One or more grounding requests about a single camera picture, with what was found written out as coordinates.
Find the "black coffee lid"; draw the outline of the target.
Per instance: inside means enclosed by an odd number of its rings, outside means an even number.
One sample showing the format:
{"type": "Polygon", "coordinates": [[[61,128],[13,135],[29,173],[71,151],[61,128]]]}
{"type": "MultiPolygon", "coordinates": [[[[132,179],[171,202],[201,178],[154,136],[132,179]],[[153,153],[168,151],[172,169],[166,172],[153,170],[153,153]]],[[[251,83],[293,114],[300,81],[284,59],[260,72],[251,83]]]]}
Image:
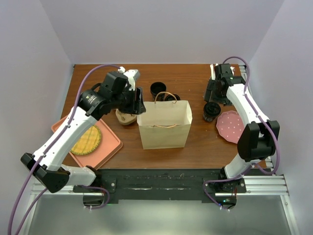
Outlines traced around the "black coffee lid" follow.
{"type": "Polygon", "coordinates": [[[216,102],[208,102],[204,106],[204,112],[210,116],[218,116],[221,112],[221,107],[216,102]]]}

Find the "aluminium frame rail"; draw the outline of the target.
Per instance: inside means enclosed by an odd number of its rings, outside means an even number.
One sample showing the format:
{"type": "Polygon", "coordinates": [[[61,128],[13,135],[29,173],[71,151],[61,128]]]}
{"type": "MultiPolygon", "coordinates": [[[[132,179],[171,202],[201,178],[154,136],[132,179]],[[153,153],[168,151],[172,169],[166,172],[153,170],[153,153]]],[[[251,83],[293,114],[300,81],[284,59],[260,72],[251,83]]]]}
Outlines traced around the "aluminium frame rail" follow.
{"type": "MultiPolygon", "coordinates": [[[[243,186],[238,186],[237,189],[237,196],[286,196],[289,195],[287,183],[284,176],[245,176],[243,178],[244,183],[243,186]],[[239,192],[240,189],[245,189],[245,192],[239,192]]],[[[75,189],[74,186],[65,186],[63,189],[56,193],[50,193],[46,191],[44,194],[46,195],[83,195],[83,196],[101,196],[101,192],[96,192],[91,189],[75,189]]],[[[185,189],[191,190],[191,188],[156,188],[156,187],[149,187],[149,188],[128,188],[130,192],[152,192],[158,190],[165,190],[165,192],[174,192],[177,190],[181,192],[185,189]]],[[[38,195],[40,192],[44,190],[44,187],[35,182],[32,187],[31,195],[38,195]]],[[[231,192],[216,192],[212,193],[213,196],[222,197],[222,196],[234,196],[235,189],[231,192]]]]}

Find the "yellow woven round mat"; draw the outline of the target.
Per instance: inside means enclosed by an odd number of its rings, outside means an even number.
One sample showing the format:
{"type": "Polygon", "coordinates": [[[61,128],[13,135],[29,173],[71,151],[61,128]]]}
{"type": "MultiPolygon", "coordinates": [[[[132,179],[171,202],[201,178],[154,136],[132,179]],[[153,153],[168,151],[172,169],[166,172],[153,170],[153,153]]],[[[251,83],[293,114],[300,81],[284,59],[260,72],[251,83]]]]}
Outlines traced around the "yellow woven round mat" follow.
{"type": "Polygon", "coordinates": [[[93,125],[80,137],[70,152],[79,156],[90,154],[99,146],[101,139],[100,129],[93,125]]]}

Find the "stack of black cups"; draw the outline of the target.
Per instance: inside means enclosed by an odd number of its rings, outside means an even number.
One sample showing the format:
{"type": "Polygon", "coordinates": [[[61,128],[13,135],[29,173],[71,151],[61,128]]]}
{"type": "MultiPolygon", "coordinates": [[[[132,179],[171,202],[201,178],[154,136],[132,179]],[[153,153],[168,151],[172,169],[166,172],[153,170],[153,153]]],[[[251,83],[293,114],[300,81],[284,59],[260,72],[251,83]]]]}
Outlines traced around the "stack of black cups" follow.
{"type": "Polygon", "coordinates": [[[154,82],[150,86],[150,93],[152,95],[152,99],[156,101],[163,101],[165,92],[166,91],[166,85],[162,82],[154,82]]]}

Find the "brown paper bag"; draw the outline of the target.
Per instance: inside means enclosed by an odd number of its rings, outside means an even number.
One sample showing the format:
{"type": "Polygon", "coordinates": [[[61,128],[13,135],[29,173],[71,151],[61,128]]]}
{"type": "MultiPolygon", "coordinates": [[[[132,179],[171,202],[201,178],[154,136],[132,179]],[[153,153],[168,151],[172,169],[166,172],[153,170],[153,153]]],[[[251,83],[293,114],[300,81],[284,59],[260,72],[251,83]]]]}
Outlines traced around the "brown paper bag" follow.
{"type": "Polygon", "coordinates": [[[143,149],[184,148],[193,116],[187,100],[144,102],[137,116],[143,149]]]}

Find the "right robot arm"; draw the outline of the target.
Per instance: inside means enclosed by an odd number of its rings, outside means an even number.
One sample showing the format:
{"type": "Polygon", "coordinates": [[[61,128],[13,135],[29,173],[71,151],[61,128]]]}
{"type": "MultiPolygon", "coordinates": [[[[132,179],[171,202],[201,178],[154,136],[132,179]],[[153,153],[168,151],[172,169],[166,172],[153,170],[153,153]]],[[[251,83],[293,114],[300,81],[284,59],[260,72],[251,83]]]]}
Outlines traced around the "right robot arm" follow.
{"type": "Polygon", "coordinates": [[[251,168],[260,168],[259,162],[267,157],[276,155],[276,165],[270,174],[276,173],[280,164],[280,125],[260,110],[247,86],[248,79],[236,76],[230,64],[211,66],[211,77],[204,96],[207,102],[203,109],[204,119],[209,121],[217,117],[221,111],[220,104],[232,104],[244,125],[238,137],[237,155],[220,170],[217,180],[208,181],[223,192],[230,192],[235,187],[235,181],[251,168]]]}

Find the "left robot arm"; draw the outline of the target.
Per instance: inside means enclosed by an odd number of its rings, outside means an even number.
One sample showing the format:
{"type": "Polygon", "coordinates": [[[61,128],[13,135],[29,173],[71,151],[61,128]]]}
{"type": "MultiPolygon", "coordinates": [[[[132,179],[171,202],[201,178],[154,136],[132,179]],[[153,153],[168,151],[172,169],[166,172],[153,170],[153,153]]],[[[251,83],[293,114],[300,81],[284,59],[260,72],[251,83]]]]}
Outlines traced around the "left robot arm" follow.
{"type": "Polygon", "coordinates": [[[80,137],[112,109],[139,115],[146,111],[142,89],[136,81],[138,70],[108,72],[94,89],[78,93],[74,107],[56,132],[34,153],[24,153],[21,162],[49,192],[56,193],[65,186],[85,186],[90,192],[101,188],[99,173],[91,166],[71,167],[64,158],[80,137]]]}

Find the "pink dotted plate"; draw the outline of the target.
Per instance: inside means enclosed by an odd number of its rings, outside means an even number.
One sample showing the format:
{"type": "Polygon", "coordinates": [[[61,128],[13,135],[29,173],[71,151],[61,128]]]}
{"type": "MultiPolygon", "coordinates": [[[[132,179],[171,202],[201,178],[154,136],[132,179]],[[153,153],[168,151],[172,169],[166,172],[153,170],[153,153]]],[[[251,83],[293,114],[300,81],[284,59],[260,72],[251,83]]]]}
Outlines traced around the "pink dotted plate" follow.
{"type": "Polygon", "coordinates": [[[238,143],[244,127],[243,121],[236,111],[223,112],[216,123],[219,135],[234,144],[238,143]]]}

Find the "pink plastic tray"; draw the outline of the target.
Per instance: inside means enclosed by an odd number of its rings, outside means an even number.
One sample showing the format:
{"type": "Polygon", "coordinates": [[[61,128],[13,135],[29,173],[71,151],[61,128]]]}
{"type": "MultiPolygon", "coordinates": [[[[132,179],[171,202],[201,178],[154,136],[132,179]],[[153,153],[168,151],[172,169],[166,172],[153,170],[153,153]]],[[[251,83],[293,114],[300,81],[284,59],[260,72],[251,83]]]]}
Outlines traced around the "pink plastic tray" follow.
{"type": "Polygon", "coordinates": [[[68,153],[80,167],[91,166],[99,169],[123,146],[121,140],[103,120],[99,120],[95,125],[102,134],[99,146],[92,153],[83,156],[68,153]]]}

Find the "black coffee cup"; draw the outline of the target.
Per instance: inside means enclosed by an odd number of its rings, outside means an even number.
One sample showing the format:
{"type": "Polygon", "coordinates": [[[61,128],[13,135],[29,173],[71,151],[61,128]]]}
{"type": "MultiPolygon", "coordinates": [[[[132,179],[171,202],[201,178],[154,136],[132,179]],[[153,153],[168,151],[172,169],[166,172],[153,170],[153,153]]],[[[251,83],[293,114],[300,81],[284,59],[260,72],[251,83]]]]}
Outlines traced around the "black coffee cup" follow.
{"type": "Polygon", "coordinates": [[[212,122],[218,115],[220,114],[220,110],[216,108],[207,108],[205,107],[203,110],[203,119],[206,122],[212,122]]]}

